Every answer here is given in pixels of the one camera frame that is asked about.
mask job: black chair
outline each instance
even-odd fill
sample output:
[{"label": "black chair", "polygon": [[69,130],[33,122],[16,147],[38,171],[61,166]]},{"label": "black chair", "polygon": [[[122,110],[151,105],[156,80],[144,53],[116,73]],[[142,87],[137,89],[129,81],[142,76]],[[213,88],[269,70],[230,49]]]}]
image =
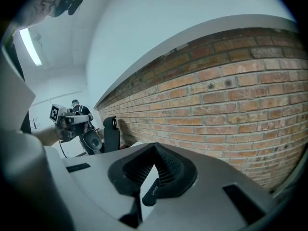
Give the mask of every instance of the black chair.
[{"label": "black chair", "polygon": [[103,121],[104,145],[101,153],[117,151],[120,148],[120,130],[116,127],[116,116],[108,117]]}]

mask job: ceiling light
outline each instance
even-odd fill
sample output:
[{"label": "ceiling light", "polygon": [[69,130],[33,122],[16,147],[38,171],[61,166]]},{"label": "ceiling light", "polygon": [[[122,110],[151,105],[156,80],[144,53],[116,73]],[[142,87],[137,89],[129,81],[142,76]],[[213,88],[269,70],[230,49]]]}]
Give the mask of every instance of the ceiling light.
[{"label": "ceiling light", "polygon": [[19,31],[20,36],[25,44],[25,47],[29,53],[29,55],[31,56],[32,60],[34,61],[36,66],[41,66],[42,62],[39,59],[39,56],[34,48],[34,45],[32,43],[31,37],[30,37],[30,33],[29,33],[29,29],[23,29]]}]

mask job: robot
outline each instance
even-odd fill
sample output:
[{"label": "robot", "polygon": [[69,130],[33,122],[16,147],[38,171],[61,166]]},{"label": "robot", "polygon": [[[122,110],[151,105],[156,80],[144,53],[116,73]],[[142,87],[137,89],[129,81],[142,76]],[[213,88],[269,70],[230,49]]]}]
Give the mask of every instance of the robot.
[{"label": "robot", "polygon": [[61,131],[61,143],[69,142],[76,136],[82,135],[85,144],[94,151],[102,147],[102,141],[96,133],[94,126],[90,123],[88,115],[81,115],[78,111],[73,112],[72,108],[66,108],[58,104],[51,106],[49,119],[52,120]]}]

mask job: white ceiling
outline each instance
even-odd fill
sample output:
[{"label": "white ceiling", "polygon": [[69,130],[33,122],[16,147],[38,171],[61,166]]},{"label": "white ceiling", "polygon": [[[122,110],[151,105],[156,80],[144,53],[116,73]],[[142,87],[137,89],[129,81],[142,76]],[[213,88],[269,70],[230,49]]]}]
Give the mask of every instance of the white ceiling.
[{"label": "white ceiling", "polygon": [[38,69],[84,67],[94,30],[109,0],[84,0],[74,15],[67,12],[32,26],[29,31],[42,61],[35,66],[19,33],[14,43],[24,74]]}]

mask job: brick wall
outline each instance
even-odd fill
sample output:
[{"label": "brick wall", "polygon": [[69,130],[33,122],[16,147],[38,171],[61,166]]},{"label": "brick wall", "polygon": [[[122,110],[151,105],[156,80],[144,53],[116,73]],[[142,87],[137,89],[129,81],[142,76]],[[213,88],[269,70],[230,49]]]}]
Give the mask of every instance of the brick wall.
[{"label": "brick wall", "polygon": [[298,35],[249,28],[199,38],[155,59],[98,106],[121,143],[161,142],[220,158],[268,190],[307,141],[308,61]]}]

